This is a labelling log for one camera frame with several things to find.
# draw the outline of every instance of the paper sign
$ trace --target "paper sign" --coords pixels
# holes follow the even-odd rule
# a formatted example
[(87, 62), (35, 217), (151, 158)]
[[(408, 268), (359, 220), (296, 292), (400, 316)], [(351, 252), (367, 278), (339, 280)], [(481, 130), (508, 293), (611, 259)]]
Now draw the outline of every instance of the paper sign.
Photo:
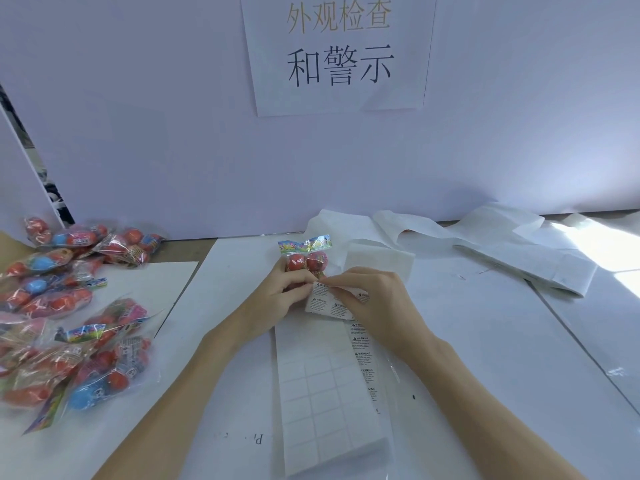
[(418, 108), (432, 0), (242, 0), (258, 116)]

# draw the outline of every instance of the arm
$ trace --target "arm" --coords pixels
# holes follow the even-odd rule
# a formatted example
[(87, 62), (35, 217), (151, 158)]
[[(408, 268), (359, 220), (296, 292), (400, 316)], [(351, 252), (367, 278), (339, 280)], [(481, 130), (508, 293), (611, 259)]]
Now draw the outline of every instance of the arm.
[(306, 269), (285, 273), (285, 261), (278, 261), (251, 296), (204, 336), (178, 379), (93, 480), (178, 478), (204, 408), (229, 361), (245, 343), (279, 322), (293, 303), (306, 298), (311, 284), (286, 292), (284, 288), (314, 281)]
[(363, 304), (332, 288), (373, 338), (420, 378), (487, 480), (581, 480), (584, 477), (498, 401), (437, 338), (394, 273), (353, 268), (325, 278), (329, 286), (363, 289)]

